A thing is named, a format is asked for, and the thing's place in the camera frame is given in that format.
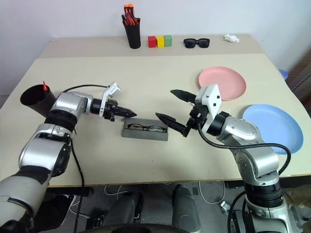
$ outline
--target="white wall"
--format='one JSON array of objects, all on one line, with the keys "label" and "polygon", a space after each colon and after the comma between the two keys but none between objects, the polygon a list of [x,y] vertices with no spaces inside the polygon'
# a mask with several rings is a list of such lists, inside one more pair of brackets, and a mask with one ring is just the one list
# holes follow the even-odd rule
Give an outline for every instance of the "white wall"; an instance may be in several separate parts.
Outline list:
[{"label": "white wall", "polygon": [[[51,38],[125,35],[125,0],[0,0],[0,94]],[[310,0],[133,0],[141,34],[249,33],[278,68],[311,47]]]}]

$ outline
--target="pen holder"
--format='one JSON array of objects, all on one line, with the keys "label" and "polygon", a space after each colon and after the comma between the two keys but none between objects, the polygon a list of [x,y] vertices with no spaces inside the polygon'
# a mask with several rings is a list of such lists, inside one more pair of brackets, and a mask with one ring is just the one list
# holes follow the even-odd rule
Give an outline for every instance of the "pen holder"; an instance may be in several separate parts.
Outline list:
[{"label": "pen holder", "polygon": [[140,18],[138,18],[139,24],[134,26],[125,25],[123,22],[128,44],[132,49],[138,49],[140,47]]},{"label": "pen holder", "polygon": [[47,117],[50,109],[56,101],[55,96],[50,91],[43,91],[43,85],[36,85],[28,88],[20,97],[20,102]]}]

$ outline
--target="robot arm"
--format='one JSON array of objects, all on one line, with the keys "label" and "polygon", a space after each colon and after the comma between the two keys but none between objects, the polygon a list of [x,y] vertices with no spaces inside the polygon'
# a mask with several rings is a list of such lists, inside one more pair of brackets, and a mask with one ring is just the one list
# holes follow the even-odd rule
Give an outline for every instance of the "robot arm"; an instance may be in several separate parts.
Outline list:
[{"label": "robot arm", "polygon": [[62,93],[19,157],[19,171],[0,182],[0,232],[27,232],[52,177],[65,172],[71,153],[72,132],[81,114],[134,117],[129,109],[107,100],[119,91],[113,83],[103,100],[81,92]]},{"label": "robot arm", "polygon": [[[194,104],[186,126],[170,116],[156,115],[184,137],[187,137],[190,129],[199,130],[201,137],[210,145],[231,150],[244,181],[254,231],[269,232],[277,229],[277,232],[291,233],[287,205],[279,185],[278,156],[271,147],[263,145],[258,128],[251,122],[227,113],[217,113],[221,98],[216,84],[202,87],[197,95],[181,90],[171,92],[179,99]],[[215,136],[224,145],[209,141],[205,133]],[[252,148],[256,144],[262,147]]]}]

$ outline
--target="toy block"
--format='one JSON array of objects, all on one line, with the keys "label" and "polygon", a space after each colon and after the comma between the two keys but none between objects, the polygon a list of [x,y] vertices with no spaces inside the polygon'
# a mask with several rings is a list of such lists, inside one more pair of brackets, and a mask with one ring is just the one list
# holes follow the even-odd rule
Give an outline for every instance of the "toy block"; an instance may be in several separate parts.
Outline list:
[{"label": "toy block", "polygon": [[150,48],[155,48],[156,47],[156,37],[154,35],[148,37],[148,46]]},{"label": "toy block", "polygon": [[164,40],[165,40],[165,47],[172,46],[172,36],[171,35],[165,35]]},{"label": "toy block", "polygon": [[158,48],[164,47],[164,36],[156,36],[156,45]]}]

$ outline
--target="yellow block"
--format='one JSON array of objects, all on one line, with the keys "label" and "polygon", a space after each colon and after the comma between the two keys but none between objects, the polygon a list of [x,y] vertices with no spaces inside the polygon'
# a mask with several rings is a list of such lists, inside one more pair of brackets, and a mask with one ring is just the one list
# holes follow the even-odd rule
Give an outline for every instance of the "yellow block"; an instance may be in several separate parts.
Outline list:
[{"label": "yellow block", "polygon": [[156,38],[156,46],[158,48],[164,47],[164,36],[159,35],[159,36],[156,36],[155,38]]}]

